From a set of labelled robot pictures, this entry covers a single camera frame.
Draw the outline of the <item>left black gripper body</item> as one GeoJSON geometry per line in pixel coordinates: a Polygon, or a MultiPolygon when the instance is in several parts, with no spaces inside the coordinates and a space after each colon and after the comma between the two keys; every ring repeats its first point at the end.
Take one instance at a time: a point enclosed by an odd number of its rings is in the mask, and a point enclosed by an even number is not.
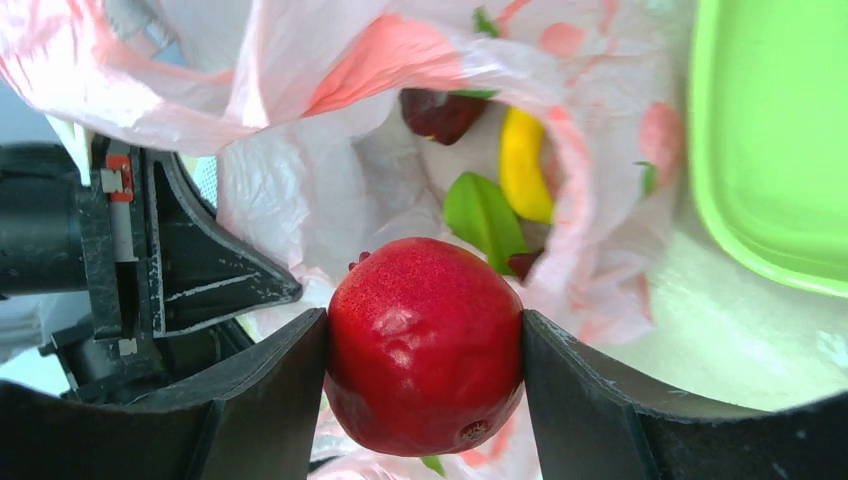
{"type": "Polygon", "coordinates": [[[156,337],[149,291],[146,149],[98,138],[82,186],[56,144],[1,150],[1,295],[83,292],[90,310],[48,336],[69,381],[66,398],[132,404],[252,345],[237,318],[156,337]]]}

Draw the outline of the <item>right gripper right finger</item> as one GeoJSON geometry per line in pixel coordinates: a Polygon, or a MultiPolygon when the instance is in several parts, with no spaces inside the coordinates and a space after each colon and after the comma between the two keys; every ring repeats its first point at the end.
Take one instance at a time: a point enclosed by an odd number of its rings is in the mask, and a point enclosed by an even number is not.
{"type": "Polygon", "coordinates": [[[765,412],[680,390],[523,314],[547,479],[843,479],[847,397],[765,412]]]}

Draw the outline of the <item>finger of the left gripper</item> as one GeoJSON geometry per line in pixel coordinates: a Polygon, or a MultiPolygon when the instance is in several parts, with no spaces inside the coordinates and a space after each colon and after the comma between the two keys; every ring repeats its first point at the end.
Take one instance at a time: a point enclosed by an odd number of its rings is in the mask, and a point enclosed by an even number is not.
{"type": "Polygon", "coordinates": [[[173,153],[145,153],[152,332],[172,337],[293,303],[303,287],[219,225],[173,153]]]}

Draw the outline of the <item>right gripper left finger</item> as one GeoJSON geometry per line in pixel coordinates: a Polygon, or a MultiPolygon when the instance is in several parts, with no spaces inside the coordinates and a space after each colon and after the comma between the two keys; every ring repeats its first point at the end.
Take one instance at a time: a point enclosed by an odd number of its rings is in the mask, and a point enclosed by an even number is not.
{"type": "Polygon", "coordinates": [[[328,345],[311,309],[263,341],[130,405],[1,385],[5,479],[303,479],[328,345]]]}

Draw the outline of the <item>red fake pomegranate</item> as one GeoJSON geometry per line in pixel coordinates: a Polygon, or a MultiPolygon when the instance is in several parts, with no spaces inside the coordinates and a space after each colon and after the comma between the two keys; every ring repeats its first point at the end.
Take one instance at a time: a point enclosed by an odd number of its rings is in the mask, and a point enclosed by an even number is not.
{"type": "Polygon", "coordinates": [[[362,253],[328,309],[324,390],[343,430],[405,457],[494,436],[523,395],[523,306],[469,251],[409,237],[362,253]]]}

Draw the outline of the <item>pink plastic bag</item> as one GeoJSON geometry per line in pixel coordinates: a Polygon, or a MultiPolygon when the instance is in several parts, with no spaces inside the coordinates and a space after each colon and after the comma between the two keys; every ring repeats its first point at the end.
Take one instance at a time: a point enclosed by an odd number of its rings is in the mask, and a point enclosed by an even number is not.
{"type": "MultiPolygon", "coordinates": [[[[450,479],[542,473],[525,387],[523,314],[591,346],[653,328],[648,269],[666,249],[685,156],[679,58],[691,1],[5,1],[1,77],[83,143],[61,146],[90,186],[98,138],[173,153],[216,222],[288,271],[299,300],[236,316],[255,345],[326,313],[350,263],[404,238],[457,245],[442,216],[457,177],[499,183],[508,107],[541,122],[550,225],[502,275],[522,300],[523,395],[481,445],[436,456],[450,479]],[[415,135],[403,89],[488,105],[456,143],[415,135]]],[[[379,453],[323,393],[320,479],[430,479],[379,453]]]]}

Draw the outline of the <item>yellow fake banana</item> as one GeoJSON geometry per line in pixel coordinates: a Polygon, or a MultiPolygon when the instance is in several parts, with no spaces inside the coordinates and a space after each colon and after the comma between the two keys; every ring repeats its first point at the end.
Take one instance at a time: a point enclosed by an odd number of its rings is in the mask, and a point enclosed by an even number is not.
{"type": "Polygon", "coordinates": [[[508,107],[500,135],[499,183],[519,217],[550,225],[554,201],[540,164],[545,138],[545,128],[534,116],[508,107]]]}

